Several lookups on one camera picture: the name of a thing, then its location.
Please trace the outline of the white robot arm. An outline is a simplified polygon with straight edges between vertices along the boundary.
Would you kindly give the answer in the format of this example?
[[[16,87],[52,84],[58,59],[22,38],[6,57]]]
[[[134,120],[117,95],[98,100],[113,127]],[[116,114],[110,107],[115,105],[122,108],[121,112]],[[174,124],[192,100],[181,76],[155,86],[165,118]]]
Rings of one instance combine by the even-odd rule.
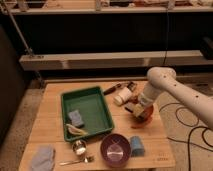
[[[213,131],[213,100],[176,80],[176,72],[170,67],[152,67],[147,72],[148,82],[138,95],[133,115],[141,116],[158,96],[166,91],[184,104]]]

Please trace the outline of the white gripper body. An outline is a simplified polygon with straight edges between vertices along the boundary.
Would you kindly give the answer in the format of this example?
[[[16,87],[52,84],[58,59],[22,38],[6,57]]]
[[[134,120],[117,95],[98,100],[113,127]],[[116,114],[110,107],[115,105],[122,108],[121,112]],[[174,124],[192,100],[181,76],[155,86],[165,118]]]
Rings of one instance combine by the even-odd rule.
[[[141,103],[136,103],[133,106],[133,115],[135,117],[147,117],[149,115],[149,107],[143,106]]]

